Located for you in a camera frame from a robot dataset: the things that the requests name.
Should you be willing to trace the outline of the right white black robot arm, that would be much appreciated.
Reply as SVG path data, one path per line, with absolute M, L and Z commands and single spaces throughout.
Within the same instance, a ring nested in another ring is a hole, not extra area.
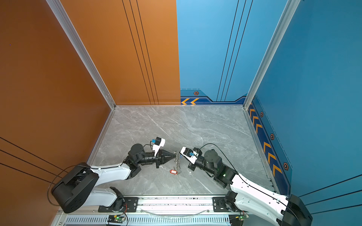
M 183 147 L 180 154 L 189 161 L 191 170 L 199 168 L 213 175 L 219 186 L 228 189 L 224 201 L 229 211 L 246 211 L 274 226 L 312 224 L 313 217 L 299 197 L 281 195 L 248 180 L 233 166 L 223 163 L 214 149 L 203 153 L 196 147 Z

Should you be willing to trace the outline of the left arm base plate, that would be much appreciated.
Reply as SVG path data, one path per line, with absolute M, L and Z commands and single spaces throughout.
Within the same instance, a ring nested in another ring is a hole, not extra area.
M 138 201 L 138 197 L 124 197 L 123 199 L 117 198 L 116 201 L 109 207 L 99 206 L 98 212 L 134 213 L 137 210 Z

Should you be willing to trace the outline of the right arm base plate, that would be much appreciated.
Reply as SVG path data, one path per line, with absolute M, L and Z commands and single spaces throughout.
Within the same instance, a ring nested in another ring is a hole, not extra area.
M 227 197 L 213 197 L 214 212 L 235 212 L 234 203 Z

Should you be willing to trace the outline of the metal keyring with chain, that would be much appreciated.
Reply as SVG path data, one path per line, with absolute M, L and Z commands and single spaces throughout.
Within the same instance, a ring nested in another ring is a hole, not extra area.
M 175 158 L 174 158 L 174 162 L 175 162 L 175 167 L 174 167 L 174 171 L 176 173 L 176 175 L 180 175 L 181 174 L 181 162 L 180 162 L 180 154 L 178 152 L 174 152 L 175 154 Z

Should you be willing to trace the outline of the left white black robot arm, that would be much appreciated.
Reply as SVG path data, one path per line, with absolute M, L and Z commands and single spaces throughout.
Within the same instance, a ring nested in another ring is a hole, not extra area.
M 176 157 L 175 153 L 163 149 L 145 152 L 143 145 L 131 147 L 122 163 L 109 166 L 89 166 L 80 163 L 73 166 L 51 189 L 51 194 L 64 213 L 72 213 L 84 206 L 100 206 L 112 212 L 125 211 L 125 197 L 114 186 L 100 185 L 117 180 L 134 178 L 143 165 L 160 165 Z

